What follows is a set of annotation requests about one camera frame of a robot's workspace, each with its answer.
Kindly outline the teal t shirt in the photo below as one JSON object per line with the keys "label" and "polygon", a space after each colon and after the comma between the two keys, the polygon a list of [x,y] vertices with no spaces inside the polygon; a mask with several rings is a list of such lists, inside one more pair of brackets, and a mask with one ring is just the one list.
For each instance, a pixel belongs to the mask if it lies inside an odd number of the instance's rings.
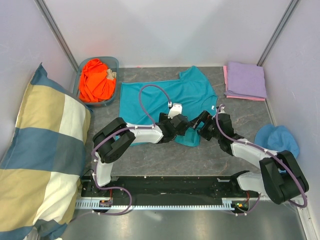
{"label": "teal t shirt", "polygon": [[[119,117],[130,124],[151,125],[139,102],[139,92],[151,82],[122,83],[120,88]],[[189,120],[203,111],[216,114],[218,96],[208,78],[195,66],[179,73],[178,79],[163,80],[142,90],[141,101],[149,115],[157,122],[160,113],[168,113],[168,98],[182,105],[182,115]]]}

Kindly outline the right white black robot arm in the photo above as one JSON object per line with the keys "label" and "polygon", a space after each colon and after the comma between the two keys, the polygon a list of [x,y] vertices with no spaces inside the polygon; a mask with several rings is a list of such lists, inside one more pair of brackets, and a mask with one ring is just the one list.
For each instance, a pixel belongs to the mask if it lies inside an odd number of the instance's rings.
{"label": "right white black robot arm", "polygon": [[253,191],[268,196],[278,205],[301,196],[300,207],[307,206],[309,184],[290,151],[269,150],[248,141],[235,133],[230,116],[224,112],[212,116],[203,111],[191,121],[191,127],[207,141],[217,139],[224,152],[259,168],[259,173],[245,170],[233,175],[234,181],[229,184],[233,196]]}

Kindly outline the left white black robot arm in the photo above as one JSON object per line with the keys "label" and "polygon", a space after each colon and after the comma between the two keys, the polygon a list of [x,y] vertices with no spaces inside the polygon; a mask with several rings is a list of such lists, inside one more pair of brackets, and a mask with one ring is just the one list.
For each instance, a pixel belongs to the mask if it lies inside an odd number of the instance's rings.
{"label": "left white black robot arm", "polygon": [[176,116],[161,113],[159,122],[151,125],[135,125],[117,117],[92,139],[91,155],[96,163],[92,191],[99,197],[104,197],[109,193],[113,164],[131,144],[168,143],[176,136],[183,136],[189,127],[188,118],[180,113]]}

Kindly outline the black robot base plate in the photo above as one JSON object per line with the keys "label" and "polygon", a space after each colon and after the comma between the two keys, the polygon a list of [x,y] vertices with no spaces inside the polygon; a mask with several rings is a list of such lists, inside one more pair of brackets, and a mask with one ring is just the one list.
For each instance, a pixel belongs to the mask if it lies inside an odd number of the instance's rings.
{"label": "black robot base plate", "polygon": [[108,187],[100,190],[92,179],[85,178],[82,197],[112,197],[119,205],[196,205],[219,204],[224,198],[246,200],[258,193],[244,191],[229,176],[117,176]]}

